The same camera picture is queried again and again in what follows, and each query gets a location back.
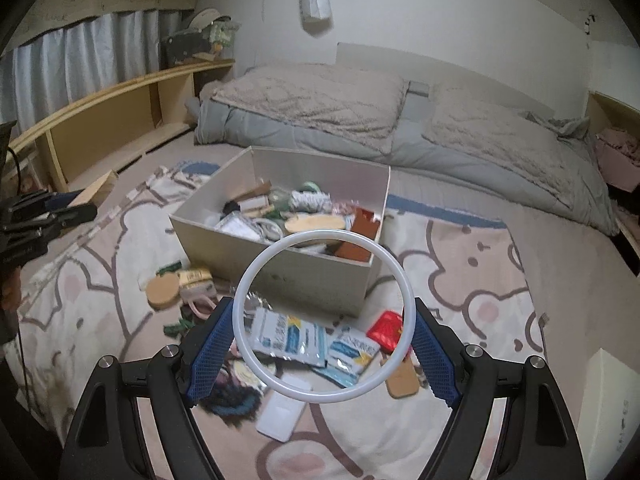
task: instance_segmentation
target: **red packet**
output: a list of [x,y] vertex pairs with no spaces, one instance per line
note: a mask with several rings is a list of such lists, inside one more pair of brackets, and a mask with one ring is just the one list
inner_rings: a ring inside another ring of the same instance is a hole
[[369,329],[367,337],[373,339],[385,352],[391,354],[398,346],[401,334],[402,316],[397,312],[387,310]]

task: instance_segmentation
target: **human hand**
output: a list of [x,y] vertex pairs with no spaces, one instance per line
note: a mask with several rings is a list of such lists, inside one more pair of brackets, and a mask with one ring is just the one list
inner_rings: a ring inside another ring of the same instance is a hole
[[21,302],[20,267],[17,267],[2,283],[2,309],[17,310]]

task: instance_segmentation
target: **blue textured pad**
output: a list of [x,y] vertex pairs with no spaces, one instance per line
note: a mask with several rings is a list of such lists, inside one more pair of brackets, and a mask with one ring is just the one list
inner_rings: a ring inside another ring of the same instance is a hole
[[447,406],[453,406],[460,398],[460,392],[456,388],[453,363],[419,312],[415,320],[412,346],[433,394],[443,399]]
[[213,383],[225,361],[225,355],[231,348],[234,340],[232,312],[233,302],[229,301],[191,365],[191,384],[187,397],[194,404],[211,393]]

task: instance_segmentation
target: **metal screw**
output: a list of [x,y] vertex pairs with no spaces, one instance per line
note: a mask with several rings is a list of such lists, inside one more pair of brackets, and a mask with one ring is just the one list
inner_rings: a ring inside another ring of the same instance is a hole
[[98,360],[98,366],[100,368],[109,368],[113,364],[114,360],[115,358],[112,355],[105,355]]
[[466,354],[471,357],[480,357],[484,353],[478,345],[469,345],[466,347]]
[[162,357],[174,357],[178,355],[179,351],[180,349],[178,348],[178,345],[167,345],[160,351],[160,353],[162,354]]
[[531,359],[531,366],[533,366],[534,368],[544,368],[545,367],[545,360],[542,357],[539,357],[537,355],[534,355]]

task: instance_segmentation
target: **translucent plastic ring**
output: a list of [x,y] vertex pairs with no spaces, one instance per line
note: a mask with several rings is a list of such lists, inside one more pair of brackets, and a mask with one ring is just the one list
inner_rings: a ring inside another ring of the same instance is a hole
[[[279,254],[283,250],[299,243],[309,242],[312,240],[340,240],[343,242],[350,242],[375,254],[389,267],[393,276],[396,278],[396,282],[398,282],[400,291],[402,292],[402,302],[404,303],[404,327],[402,329],[402,335],[400,336],[398,346],[391,354],[391,357],[386,361],[386,364],[371,377],[363,380],[355,386],[344,390],[336,390],[334,392],[312,393],[300,390],[271,375],[267,369],[262,366],[260,361],[258,361],[258,358],[249,347],[247,336],[244,331],[244,302],[246,300],[246,295],[249,292],[249,287],[253,283],[258,272],[276,254]],[[242,354],[242,357],[251,371],[263,383],[276,392],[290,397],[291,399],[302,400],[303,402],[312,402],[315,404],[327,404],[331,402],[342,402],[344,400],[355,399],[356,397],[370,392],[375,387],[386,381],[402,363],[402,360],[409,351],[411,341],[414,338],[415,316],[415,297],[413,289],[411,288],[411,283],[409,283],[409,278],[398,261],[389,254],[387,250],[362,235],[351,233],[349,231],[325,229],[289,235],[266,248],[254,261],[252,261],[251,265],[249,265],[240,280],[238,290],[236,290],[233,307],[233,326],[234,335],[236,336],[236,344],[238,345],[238,349]]]

